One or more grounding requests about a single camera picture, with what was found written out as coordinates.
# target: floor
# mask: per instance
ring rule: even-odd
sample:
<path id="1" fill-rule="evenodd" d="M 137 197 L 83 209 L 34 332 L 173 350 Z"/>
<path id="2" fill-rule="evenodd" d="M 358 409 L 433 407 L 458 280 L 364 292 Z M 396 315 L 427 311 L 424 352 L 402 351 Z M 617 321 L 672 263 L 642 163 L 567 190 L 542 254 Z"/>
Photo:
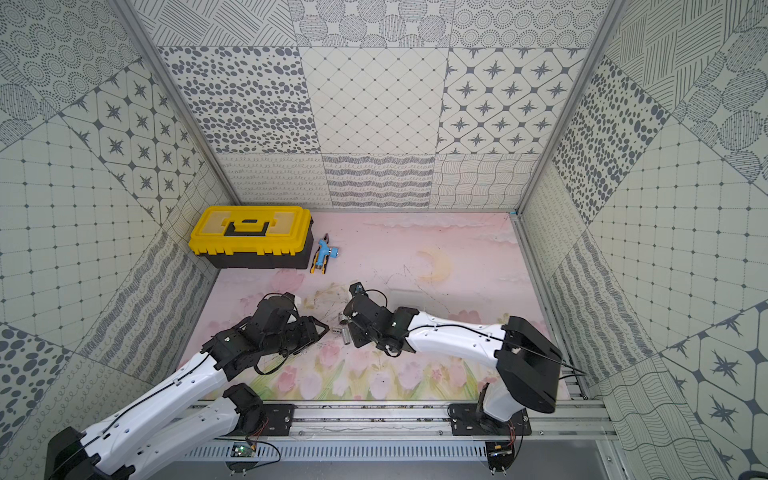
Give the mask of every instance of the floor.
<path id="1" fill-rule="evenodd" d="M 308 270 L 221 270 L 182 357 L 186 362 L 214 333 L 253 313 L 269 292 L 291 292 L 302 315 L 338 325 L 349 285 L 383 291 L 389 308 L 410 306 L 470 323 L 522 316 L 548 336 L 544 317 L 507 214 L 315 213 L 313 234 L 339 248 L 326 275 Z M 265 359 L 266 371 L 278 359 Z M 289 358 L 280 371 L 241 373 L 264 399 L 476 399 L 495 370 L 447 355 L 406 353 L 390 359 L 372 344 L 344 345 L 329 333 Z M 216 398 L 223 389 L 212 392 Z M 561 384 L 558 397 L 568 398 Z"/>

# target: red wire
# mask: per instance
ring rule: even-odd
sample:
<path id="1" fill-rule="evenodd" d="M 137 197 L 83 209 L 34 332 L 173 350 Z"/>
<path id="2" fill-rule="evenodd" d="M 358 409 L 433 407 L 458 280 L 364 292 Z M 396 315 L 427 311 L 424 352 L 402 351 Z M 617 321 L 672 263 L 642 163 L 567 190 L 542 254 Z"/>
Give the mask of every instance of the red wire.
<path id="1" fill-rule="evenodd" d="M 507 422 L 507 425 L 509 426 L 509 443 L 507 446 L 509 447 L 513 443 L 515 443 L 515 440 L 517 439 L 517 434 L 515 433 L 515 426 L 512 425 L 512 422 Z"/>

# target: striped tile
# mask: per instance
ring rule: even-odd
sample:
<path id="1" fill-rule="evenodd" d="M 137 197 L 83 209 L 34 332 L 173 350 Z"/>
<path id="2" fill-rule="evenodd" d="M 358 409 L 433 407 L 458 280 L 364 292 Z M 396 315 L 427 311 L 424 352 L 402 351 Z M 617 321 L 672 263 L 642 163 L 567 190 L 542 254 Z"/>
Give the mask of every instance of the striped tile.
<path id="1" fill-rule="evenodd" d="M 286 0 L 133 0 L 158 46 L 295 45 Z"/>
<path id="2" fill-rule="evenodd" d="M 605 54 L 654 100 L 675 108 L 751 0 L 631 0 Z"/>
<path id="3" fill-rule="evenodd" d="M 427 208 L 434 164 L 434 156 L 323 155 L 340 208 Z"/>

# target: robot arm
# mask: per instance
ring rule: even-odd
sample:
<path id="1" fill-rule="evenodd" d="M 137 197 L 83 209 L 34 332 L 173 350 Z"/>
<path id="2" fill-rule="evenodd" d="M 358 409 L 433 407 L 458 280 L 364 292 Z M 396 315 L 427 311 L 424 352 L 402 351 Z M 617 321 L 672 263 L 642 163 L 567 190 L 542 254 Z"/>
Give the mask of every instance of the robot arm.
<path id="1" fill-rule="evenodd" d="M 254 433 L 264 425 L 266 413 L 261 398 L 242 383 L 198 414 L 168 424 L 245 369 L 271 373 L 258 369 L 262 356 L 277 353 L 287 359 L 328 331 L 314 317 L 299 316 L 290 293 L 265 297 L 252 316 L 217 333 L 189 362 L 130 405 L 83 432 L 68 427 L 52 437 L 46 480 L 140 480 L 208 439 L 228 432 Z"/>
<path id="2" fill-rule="evenodd" d="M 524 319 L 473 325 L 406 307 L 393 313 L 374 303 L 361 283 L 349 291 L 352 299 L 344 315 L 355 347 L 374 342 L 392 357 L 403 351 L 447 353 L 494 366 L 503 382 L 481 394 L 480 406 L 500 422 L 524 407 L 554 411 L 561 354 Z M 282 365 L 261 372 L 257 363 L 262 356 L 277 353 L 287 359 L 328 331 L 314 317 L 299 316 L 290 293 L 265 297 L 252 316 L 217 333 L 189 362 L 130 405 L 83 432 L 68 427 L 51 438 L 45 479 L 143 480 L 216 436 L 255 433 L 265 426 L 266 413 L 261 398 L 242 383 L 197 414 L 169 422 L 245 369 L 268 375 Z"/>
<path id="3" fill-rule="evenodd" d="M 488 387 L 482 408 L 500 422 L 524 407 L 554 412 L 562 354 L 525 319 L 511 316 L 506 325 L 474 325 L 407 307 L 393 313 L 373 302 L 361 283 L 349 292 L 344 315 L 355 347 L 374 342 L 389 356 L 445 353 L 495 367 L 503 383 Z"/>

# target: wall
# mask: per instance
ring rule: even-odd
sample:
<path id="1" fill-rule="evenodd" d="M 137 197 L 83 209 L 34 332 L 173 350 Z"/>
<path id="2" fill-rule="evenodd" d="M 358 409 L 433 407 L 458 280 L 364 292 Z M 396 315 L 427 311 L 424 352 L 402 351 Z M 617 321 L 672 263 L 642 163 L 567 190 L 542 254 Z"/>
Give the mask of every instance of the wall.
<path id="1" fill-rule="evenodd" d="M 607 4 L 134 0 L 244 203 L 502 211 Z"/>
<path id="2" fill-rule="evenodd" d="M 637 478 L 768 470 L 766 12 L 630 2 L 522 214 Z"/>
<path id="3" fill-rule="evenodd" d="M 228 201 L 188 138 L 106 2 L 0 8 L 1 477 L 177 365 L 216 275 L 185 238 Z"/>

